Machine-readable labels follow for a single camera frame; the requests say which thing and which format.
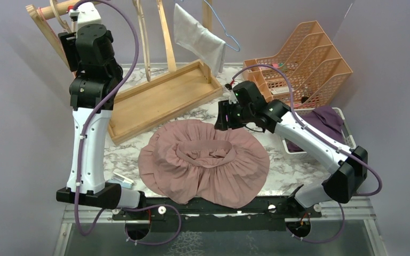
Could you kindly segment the pink skirt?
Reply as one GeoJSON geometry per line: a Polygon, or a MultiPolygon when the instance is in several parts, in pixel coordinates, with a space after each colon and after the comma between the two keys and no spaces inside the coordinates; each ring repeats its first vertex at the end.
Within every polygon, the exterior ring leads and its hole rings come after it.
{"type": "Polygon", "coordinates": [[[263,188],[270,158],[243,129],[219,131],[197,119],[165,124],[140,151],[142,182],[178,204],[195,197],[233,209],[250,203],[263,188]]]}

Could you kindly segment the white skirt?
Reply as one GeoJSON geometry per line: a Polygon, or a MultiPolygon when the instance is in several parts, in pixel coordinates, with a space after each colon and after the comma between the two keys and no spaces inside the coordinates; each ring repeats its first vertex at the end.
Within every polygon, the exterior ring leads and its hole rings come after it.
{"type": "Polygon", "coordinates": [[[226,42],[210,32],[177,3],[174,7],[174,41],[193,52],[210,68],[214,76],[223,71],[226,42]]]}

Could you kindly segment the purple garment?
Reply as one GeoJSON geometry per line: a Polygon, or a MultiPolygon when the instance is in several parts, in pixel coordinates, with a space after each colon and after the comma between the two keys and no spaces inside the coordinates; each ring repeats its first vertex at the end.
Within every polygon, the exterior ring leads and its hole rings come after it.
{"type": "Polygon", "coordinates": [[[298,109],[295,111],[304,121],[320,132],[340,143],[344,143],[342,134],[344,120],[332,107],[321,106],[305,114],[300,114],[298,109]]]}

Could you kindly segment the blue wire hanger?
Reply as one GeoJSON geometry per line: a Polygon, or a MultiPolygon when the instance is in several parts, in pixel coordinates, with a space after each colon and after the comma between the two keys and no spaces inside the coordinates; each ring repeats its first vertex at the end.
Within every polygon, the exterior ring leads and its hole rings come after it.
{"type": "Polygon", "coordinates": [[[174,7],[174,41],[181,47],[193,52],[196,56],[208,53],[222,54],[226,47],[235,52],[241,51],[241,46],[236,38],[227,32],[227,29],[209,1],[203,1],[210,8],[212,14],[222,27],[224,35],[235,43],[235,47],[229,45],[226,40],[215,35],[204,23],[199,22],[189,14],[180,4],[174,7]]]}

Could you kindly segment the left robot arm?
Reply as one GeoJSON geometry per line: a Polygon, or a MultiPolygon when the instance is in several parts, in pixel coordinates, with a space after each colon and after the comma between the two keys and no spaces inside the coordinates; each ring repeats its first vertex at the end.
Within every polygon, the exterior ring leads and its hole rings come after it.
{"type": "Polygon", "coordinates": [[[114,99],[130,73],[125,74],[117,63],[112,33],[102,24],[60,33],[59,38],[76,77],[69,87],[73,161],[67,184],[56,192],[56,200],[110,210],[126,208],[132,218],[140,219],[146,214],[142,193],[104,177],[104,147],[114,99]]]}

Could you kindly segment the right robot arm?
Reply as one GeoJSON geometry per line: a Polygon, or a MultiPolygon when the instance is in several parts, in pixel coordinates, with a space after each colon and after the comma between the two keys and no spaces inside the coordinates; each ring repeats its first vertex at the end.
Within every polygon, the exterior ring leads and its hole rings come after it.
{"type": "Polygon", "coordinates": [[[329,177],[301,185],[287,199],[287,211],[300,217],[308,208],[326,201],[348,203],[367,178],[368,152],[350,148],[330,138],[300,118],[280,100],[267,102],[254,82],[244,81],[232,88],[234,100],[218,103],[215,129],[239,129],[254,123],[263,131],[283,137],[316,159],[329,177]]]}

